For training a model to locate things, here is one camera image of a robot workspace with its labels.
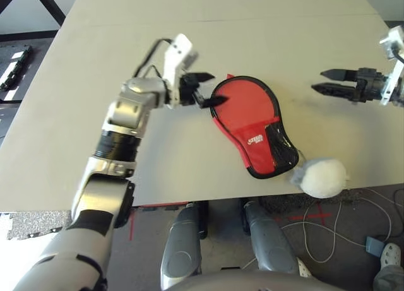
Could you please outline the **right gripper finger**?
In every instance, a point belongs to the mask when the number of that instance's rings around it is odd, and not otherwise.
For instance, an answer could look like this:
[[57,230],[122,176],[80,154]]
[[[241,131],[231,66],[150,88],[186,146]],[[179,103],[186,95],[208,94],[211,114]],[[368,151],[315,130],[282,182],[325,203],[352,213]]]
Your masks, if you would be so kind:
[[357,73],[357,70],[329,69],[320,72],[320,75],[335,81],[357,81]]
[[316,92],[329,97],[356,100],[357,92],[354,87],[340,85],[337,83],[318,83],[311,86]]

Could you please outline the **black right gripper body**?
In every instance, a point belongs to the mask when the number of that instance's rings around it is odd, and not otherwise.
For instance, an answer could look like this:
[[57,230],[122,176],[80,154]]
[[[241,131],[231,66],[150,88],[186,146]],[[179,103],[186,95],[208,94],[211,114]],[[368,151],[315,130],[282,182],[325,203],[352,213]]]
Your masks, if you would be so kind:
[[387,77],[374,68],[359,68],[357,71],[357,86],[359,102],[381,100],[381,92]]

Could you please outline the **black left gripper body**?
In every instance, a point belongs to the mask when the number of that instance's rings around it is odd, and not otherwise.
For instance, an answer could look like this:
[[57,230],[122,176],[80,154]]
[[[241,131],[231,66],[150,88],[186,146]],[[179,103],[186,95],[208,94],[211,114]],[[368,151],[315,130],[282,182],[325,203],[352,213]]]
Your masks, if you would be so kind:
[[185,74],[179,80],[179,95],[180,104],[182,106],[200,104],[200,98],[198,97],[199,88],[199,76],[198,74]]

